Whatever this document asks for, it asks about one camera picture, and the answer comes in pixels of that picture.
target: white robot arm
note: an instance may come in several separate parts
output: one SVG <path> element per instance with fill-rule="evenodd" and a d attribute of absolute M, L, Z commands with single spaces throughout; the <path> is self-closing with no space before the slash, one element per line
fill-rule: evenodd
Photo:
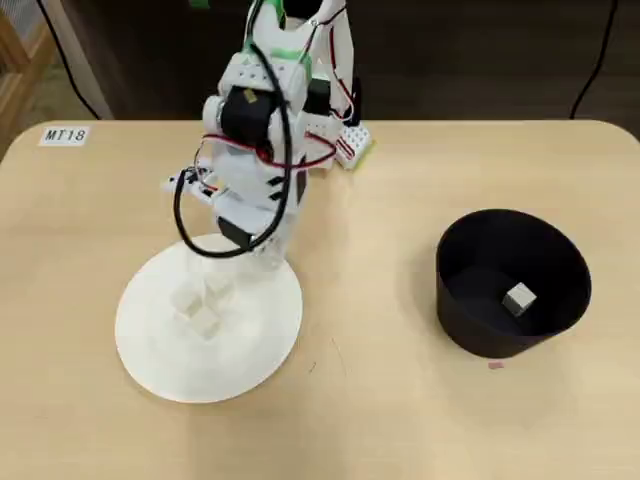
<path fill-rule="evenodd" d="M 346 168 L 358 160 L 341 138 L 350 129 L 364 132 L 346 2 L 323 0 L 294 30 L 281 29 L 284 8 L 284 0 L 254 1 L 244 49 L 204 106 L 206 134 L 194 165 L 170 182 L 178 230 L 205 257 L 252 252 L 277 264 L 305 197 L 308 170 L 330 168 L 335 157 Z M 211 151 L 203 155 L 208 144 Z M 207 252 L 193 244 L 180 217 L 184 189 L 213 207 L 221 233 L 238 248 Z"/>

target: wooden table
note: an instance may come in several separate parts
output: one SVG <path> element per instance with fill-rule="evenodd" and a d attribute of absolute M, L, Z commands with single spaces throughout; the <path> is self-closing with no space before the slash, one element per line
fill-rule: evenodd
<path fill-rule="evenodd" d="M 598 122 L 369 126 L 357 172 L 312 181 L 292 355 L 207 406 L 144 392 L 113 339 L 125 285 L 178 238 L 159 184 L 199 124 L 104 122 L 81 148 L 21 136 L 0 166 L 0 479 L 640 478 L 636 140 Z M 441 233 L 486 207 L 555 224 L 593 275 L 583 320 L 499 370 L 434 308 Z"/>

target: black cable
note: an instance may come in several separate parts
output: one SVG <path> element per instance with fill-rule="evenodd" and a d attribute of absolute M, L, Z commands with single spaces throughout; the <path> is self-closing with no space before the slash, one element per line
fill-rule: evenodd
<path fill-rule="evenodd" d="M 578 95 L 578 98 L 576 98 L 576 101 L 574 102 L 573 107 L 571 107 L 571 113 L 569 114 L 569 118 L 571 120 L 574 120 L 576 118 L 576 113 L 578 112 L 578 108 L 580 107 L 582 100 L 584 99 L 585 95 L 589 91 L 591 84 L 598 77 L 600 70 L 602 70 L 602 65 L 604 64 L 604 59 L 607 54 L 607 48 L 609 47 L 609 39 L 611 38 L 611 29 L 613 28 L 613 21 L 615 19 L 617 10 L 618 10 L 618 0 L 611 0 L 611 9 L 609 11 L 607 26 L 605 27 L 605 30 L 604 30 L 604 38 L 602 39 L 602 46 L 600 47 L 600 54 L 598 56 L 598 61 L 596 62 L 596 66 L 593 69 L 593 72 L 591 73 L 589 80 L 587 80 L 587 83 L 582 88 L 582 91 Z"/>
<path fill-rule="evenodd" d="M 47 12 L 47 9 L 42 4 L 42 0 L 36 0 L 36 2 L 40 7 L 40 11 L 42 12 L 42 16 L 44 17 L 45 22 L 47 22 L 47 26 L 49 27 L 49 30 L 51 31 L 51 36 L 53 37 L 53 41 L 55 42 L 56 47 L 58 48 L 58 52 L 60 53 L 60 58 L 62 59 L 62 64 L 64 65 L 64 69 L 67 71 L 67 76 L 69 77 L 69 82 L 71 83 L 71 88 L 73 88 L 73 91 L 78 97 L 78 100 L 80 100 L 82 104 L 85 106 L 85 108 L 89 110 L 89 113 L 91 113 L 91 115 L 93 115 L 96 120 L 100 120 L 100 115 L 98 115 L 98 113 L 91 107 L 91 105 L 89 105 L 89 102 L 87 102 L 87 100 L 82 96 L 82 93 L 80 93 L 80 90 L 78 89 L 78 85 L 76 84 L 76 81 L 73 78 L 73 74 L 71 73 L 71 67 L 69 67 L 67 56 L 64 54 L 64 50 L 62 49 L 62 44 L 60 43 L 60 38 L 58 37 L 58 34 L 56 33 L 55 28 L 53 28 L 53 23 L 51 22 L 51 17 L 49 17 L 49 13 Z"/>
<path fill-rule="evenodd" d="M 287 202 L 289 199 L 289 192 L 291 190 L 291 171 L 293 167 L 293 147 L 291 144 L 291 125 L 289 124 L 289 116 L 287 115 L 287 101 L 284 98 L 284 93 L 282 92 L 282 87 L 280 86 L 278 77 L 274 72 L 273 67 L 267 60 L 266 55 L 253 42 L 251 43 L 251 50 L 256 54 L 258 60 L 260 60 L 260 63 L 262 63 L 262 66 L 266 70 L 267 76 L 269 77 L 269 81 L 273 84 L 274 93 L 276 95 L 276 102 L 278 104 L 278 110 L 280 111 L 280 116 L 282 117 L 282 129 L 284 134 L 284 176 L 282 182 L 282 196 L 280 197 L 280 202 L 278 203 L 278 208 L 273 217 L 273 220 L 266 228 L 266 230 L 262 232 L 260 236 L 258 236 L 258 238 L 252 240 L 249 243 L 248 247 L 239 247 L 226 252 L 212 252 L 204 250 L 193 243 L 193 240 L 191 240 L 191 237 L 184 227 L 184 222 L 182 221 L 180 204 L 182 199 L 182 191 L 184 190 L 185 177 L 187 174 L 187 171 L 183 170 L 178 177 L 178 182 L 176 183 L 176 191 L 173 196 L 173 216 L 182 241 L 187 245 L 187 247 L 189 247 L 192 252 L 206 258 L 233 258 L 255 250 L 275 233 L 275 231 L 280 226 L 280 223 L 282 222 L 284 214 L 287 210 Z"/>
<path fill-rule="evenodd" d="M 256 25 L 256 18 L 258 18 L 258 13 L 262 9 L 262 5 L 264 4 L 264 0 L 256 0 L 256 5 L 251 10 L 251 16 L 249 17 L 249 21 L 247 22 L 247 38 L 253 35 L 253 28 Z"/>

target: white cube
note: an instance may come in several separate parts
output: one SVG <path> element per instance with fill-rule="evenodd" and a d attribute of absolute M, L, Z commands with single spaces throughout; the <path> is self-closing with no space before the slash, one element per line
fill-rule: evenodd
<path fill-rule="evenodd" d="M 519 317 L 527 311 L 536 298 L 536 295 L 520 282 L 507 292 L 502 304 L 514 317 Z"/>

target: black container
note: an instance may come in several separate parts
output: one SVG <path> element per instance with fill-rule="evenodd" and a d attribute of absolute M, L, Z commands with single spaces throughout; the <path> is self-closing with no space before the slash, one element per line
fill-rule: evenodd
<path fill-rule="evenodd" d="M 548 223 L 512 210 L 483 210 L 455 222 L 436 253 L 438 317 L 465 350 L 506 358 L 575 325 L 591 298 L 578 249 Z M 537 299 L 516 318 L 502 305 L 524 283 Z"/>

